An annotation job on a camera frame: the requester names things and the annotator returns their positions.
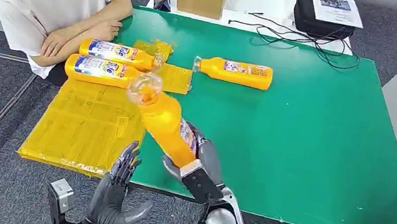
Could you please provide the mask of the person's left hand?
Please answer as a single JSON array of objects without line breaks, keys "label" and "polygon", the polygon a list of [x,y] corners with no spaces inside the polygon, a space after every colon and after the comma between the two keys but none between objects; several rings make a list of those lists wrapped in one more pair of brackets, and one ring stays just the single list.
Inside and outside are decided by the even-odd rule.
[{"label": "person's left hand", "polygon": [[42,55],[46,57],[55,56],[70,39],[70,32],[65,29],[58,29],[51,32],[41,47]]}]

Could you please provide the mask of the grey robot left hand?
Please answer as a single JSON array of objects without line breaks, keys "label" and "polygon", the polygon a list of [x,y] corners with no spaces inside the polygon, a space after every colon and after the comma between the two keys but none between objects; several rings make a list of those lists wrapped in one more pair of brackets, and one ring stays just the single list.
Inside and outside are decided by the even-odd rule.
[{"label": "grey robot left hand", "polygon": [[86,219],[92,224],[134,224],[146,217],[152,209],[152,202],[123,210],[122,205],[129,181],[141,160],[139,142],[133,141],[123,149],[110,171],[103,176],[91,199]]}]

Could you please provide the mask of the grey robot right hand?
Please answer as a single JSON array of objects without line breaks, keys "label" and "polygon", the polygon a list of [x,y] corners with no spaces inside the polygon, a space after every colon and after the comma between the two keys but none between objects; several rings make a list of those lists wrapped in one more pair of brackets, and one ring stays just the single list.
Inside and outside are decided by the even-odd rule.
[{"label": "grey robot right hand", "polygon": [[[196,156],[201,161],[201,165],[216,185],[223,184],[221,164],[215,146],[194,125],[190,122],[188,122],[188,125],[193,131],[196,139]],[[161,161],[165,170],[178,182],[182,182],[179,168],[173,163],[167,154],[164,154],[161,157]]]}]

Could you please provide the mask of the person's right hand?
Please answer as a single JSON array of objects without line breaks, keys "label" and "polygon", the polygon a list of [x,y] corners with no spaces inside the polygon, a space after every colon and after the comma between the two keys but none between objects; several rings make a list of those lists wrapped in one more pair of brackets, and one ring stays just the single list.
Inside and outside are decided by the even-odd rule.
[{"label": "person's right hand", "polygon": [[114,20],[100,22],[92,27],[90,34],[94,39],[103,41],[112,41],[117,36],[118,31],[122,28],[122,23]]}]

